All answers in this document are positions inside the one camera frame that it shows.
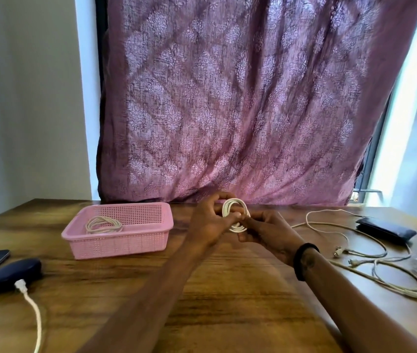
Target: table surface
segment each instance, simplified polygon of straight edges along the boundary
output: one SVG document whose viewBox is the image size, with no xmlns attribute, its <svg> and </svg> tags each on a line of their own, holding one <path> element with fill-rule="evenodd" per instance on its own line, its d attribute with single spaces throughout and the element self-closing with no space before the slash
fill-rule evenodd
<svg viewBox="0 0 417 353">
<path fill-rule="evenodd" d="M 174 229 L 166 250 L 114 258 L 76 261 L 60 234 L 88 201 L 34 200 L 0 215 L 0 249 L 10 249 L 13 260 L 38 257 L 44 278 L 30 287 L 44 321 L 42 353 L 76 351 L 112 313 L 157 270 L 182 243 L 193 205 L 173 204 Z M 301 223 L 312 208 L 273 208 L 291 225 Z M 417 219 L 393 208 L 348 207 L 348 210 L 417 230 Z M 353 226 L 346 213 L 313 214 L 310 220 Z M 325 256 L 342 243 L 338 234 L 320 236 L 299 228 L 307 241 Z M 349 232 L 351 247 L 374 253 L 376 243 Z M 417 237 L 413 240 L 417 255 Z M 387 243 L 393 254 L 404 251 Z M 412 286 L 405 274 L 387 267 L 385 279 Z M 367 297 L 417 336 L 417 301 L 344 273 Z M 35 317 L 18 293 L 0 295 L 0 352 L 32 351 Z M 163 328 L 155 352 L 341 352 L 337 328 L 309 288 L 296 281 L 293 270 L 264 248 L 239 243 L 235 234 L 222 237 L 216 251 L 188 280 Z"/>
</svg>

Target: pink basket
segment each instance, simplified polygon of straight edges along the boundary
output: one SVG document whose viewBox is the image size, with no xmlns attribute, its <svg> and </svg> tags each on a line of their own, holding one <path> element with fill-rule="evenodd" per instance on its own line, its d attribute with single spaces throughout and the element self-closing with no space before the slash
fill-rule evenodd
<svg viewBox="0 0 417 353">
<path fill-rule="evenodd" d="M 119 220 L 118 232 L 89 234 L 86 224 L 96 215 Z M 168 203 L 106 204 L 85 207 L 62 233 L 76 260 L 161 251 L 173 227 Z"/>
</svg>

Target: black wallet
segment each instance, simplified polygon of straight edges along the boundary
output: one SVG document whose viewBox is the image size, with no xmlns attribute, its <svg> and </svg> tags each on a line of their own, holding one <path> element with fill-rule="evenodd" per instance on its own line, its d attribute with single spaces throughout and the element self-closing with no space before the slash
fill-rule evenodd
<svg viewBox="0 0 417 353">
<path fill-rule="evenodd" d="M 404 245 L 417 234 L 415 230 L 375 218 L 361 218 L 356 223 L 358 231 L 400 245 Z"/>
</svg>

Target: patterned curtain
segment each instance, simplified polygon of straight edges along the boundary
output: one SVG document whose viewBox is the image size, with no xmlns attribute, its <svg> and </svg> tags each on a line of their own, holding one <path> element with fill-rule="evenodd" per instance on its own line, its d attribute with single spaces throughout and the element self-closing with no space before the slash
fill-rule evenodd
<svg viewBox="0 0 417 353">
<path fill-rule="evenodd" d="M 343 205 L 417 0 L 109 0 L 105 201 Z"/>
</svg>

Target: white cable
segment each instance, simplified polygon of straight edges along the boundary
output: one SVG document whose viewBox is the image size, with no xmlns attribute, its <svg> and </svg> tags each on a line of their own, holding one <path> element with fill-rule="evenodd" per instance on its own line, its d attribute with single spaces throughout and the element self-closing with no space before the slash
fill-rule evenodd
<svg viewBox="0 0 417 353">
<path fill-rule="evenodd" d="M 96 215 L 89 219 L 88 223 L 86 224 L 86 231 L 89 234 L 111 233 L 114 231 L 121 231 L 122 227 L 122 223 L 117 219 L 102 215 Z"/>
<path fill-rule="evenodd" d="M 227 216 L 230 214 L 230 208 L 232 207 L 233 204 L 238 203 L 241 204 L 241 206 L 244 209 L 244 213 L 247 216 L 251 216 L 249 214 L 249 211 L 246 207 L 246 203 L 243 202 L 242 200 L 239 200 L 238 198 L 230 198 L 229 200 L 226 200 L 223 203 L 223 207 L 222 207 L 222 216 Z M 242 226 L 240 223 L 235 223 L 230 227 L 230 231 L 232 231 L 233 233 L 241 233 L 243 231 L 246 231 L 246 228 L 244 226 Z"/>
<path fill-rule="evenodd" d="M 296 228 L 296 227 L 299 227 L 299 226 L 302 226 L 302 225 L 306 225 L 308 228 L 316 231 L 317 233 L 340 234 L 342 237 L 344 237 L 346 239 L 347 247 L 345 247 L 345 248 L 344 247 L 337 247 L 336 251 L 334 253 L 334 257 L 339 258 L 339 257 L 341 257 L 342 254 L 345 253 L 345 254 L 351 254 L 351 255 L 356 255 L 356 256 L 362 256 L 362 257 L 366 257 L 366 258 L 369 258 L 369 259 L 366 259 L 366 260 L 349 260 L 349 266 L 344 265 L 344 264 L 339 263 L 339 262 L 334 261 L 334 260 L 329 260 L 329 262 L 331 264 L 333 264 L 337 267 L 349 270 L 352 273 L 361 275 L 361 276 L 363 276 L 367 279 L 370 279 L 372 281 L 375 281 L 376 283 L 384 286 L 385 288 L 387 288 L 388 290 L 391 290 L 393 292 L 399 293 L 399 294 L 404 295 L 404 296 L 417 298 L 417 287 L 410 289 L 410 288 L 406 288 L 406 287 L 403 287 L 403 286 L 392 284 L 392 283 L 382 279 L 378 275 L 378 272 L 377 272 L 377 268 L 378 268 L 379 265 L 387 265 L 387 266 L 391 266 L 391 267 L 394 267 L 395 269 L 398 269 L 398 270 L 401 270 L 401 271 L 405 272 L 406 274 L 411 276 L 417 282 L 417 275 L 416 274 L 414 274 L 411 270 L 408 270 L 404 267 L 401 267 L 401 266 L 398 266 L 398 265 L 395 264 L 395 262 L 403 261 L 403 260 L 407 260 L 407 259 L 411 258 L 411 249 L 409 248 L 409 246 L 407 244 L 406 244 L 406 249 L 407 249 L 407 255 L 406 256 L 397 256 L 397 257 L 387 257 L 386 258 L 386 256 L 388 255 L 388 250 L 387 250 L 386 246 L 380 240 L 378 240 L 378 239 L 376 239 L 376 238 L 374 238 L 374 237 L 372 237 L 372 236 L 370 236 L 370 235 L 368 235 L 368 234 L 366 234 L 362 231 L 359 231 L 356 228 L 351 228 L 351 227 L 348 227 L 348 226 L 345 226 L 345 225 L 339 225 L 339 224 L 335 224 L 335 223 L 310 222 L 310 221 L 308 221 L 308 215 L 310 215 L 311 213 L 320 213 L 320 212 L 327 212 L 327 211 L 328 212 L 341 211 L 341 212 L 351 214 L 353 216 L 358 216 L 358 217 L 362 217 L 362 218 L 365 217 L 364 215 L 351 213 L 351 212 L 348 212 L 348 211 L 343 210 L 343 209 L 322 209 L 322 210 L 316 210 L 316 211 L 308 212 L 305 216 L 305 222 L 297 224 L 297 225 L 293 225 L 292 228 Z M 383 248 L 384 252 L 381 253 L 381 254 L 372 255 L 372 254 L 364 254 L 364 253 L 361 253 L 357 250 L 349 249 L 348 248 L 349 239 L 347 238 L 347 236 L 344 233 L 341 233 L 339 231 L 321 231 L 319 229 L 316 229 L 316 228 L 312 227 L 311 225 L 331 225 L 331 226 L 335 226 L 335 227 L 338 227 L 338 228 L 344 228 L 344 229 L 354 231 L 358 234 L 364 235 L 364 236 L 372 239 L 373 241 L 375 241 L 377 244 L 379 244 Z M 365 264 L 365 263 L 371 263 L 371 264 L 374 265 L 372 267 L 372 275 L 363 273 L 363 272 L 356 269 L 356 267 L 358 267 L 362 264 Z"/>
<path fill-rule="evenodd" d="M 14 283 L 14 286 L 22 292 L 25 300 L 29 302 L 32 308 L 34 309 L 35 319 L 37 320 L 37 341 L 35 342 L 34 353 L 39 353 L 40 343 L 42 341 L 42 320 L 40 318 L 39 306 L 37 306 L 34 300 L 29 297 L 29 294 L 27 293 L 27 286 L 25 285 L 25 281 L 23 279 L 16 281 Z"/>
</svg>

